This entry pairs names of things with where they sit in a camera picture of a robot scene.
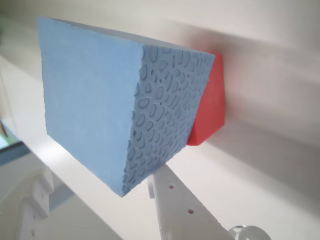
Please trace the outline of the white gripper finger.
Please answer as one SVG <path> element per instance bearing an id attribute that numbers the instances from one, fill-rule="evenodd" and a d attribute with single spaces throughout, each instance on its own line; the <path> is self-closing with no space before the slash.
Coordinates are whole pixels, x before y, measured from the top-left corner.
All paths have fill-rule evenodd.
<path id="1" fill-rule="evenodd" d="M 13 189 L 17 201 L 15 240 L 43 240 L 43 221 L 49 217 L 49 196 L 54 192 L 51 171 L 35 171 Z"/>
<path id="2" fill-rule="evenodd" d="M 161 239 L 230 240 L 231 234 L 164 164 L 147 178 Z"/>

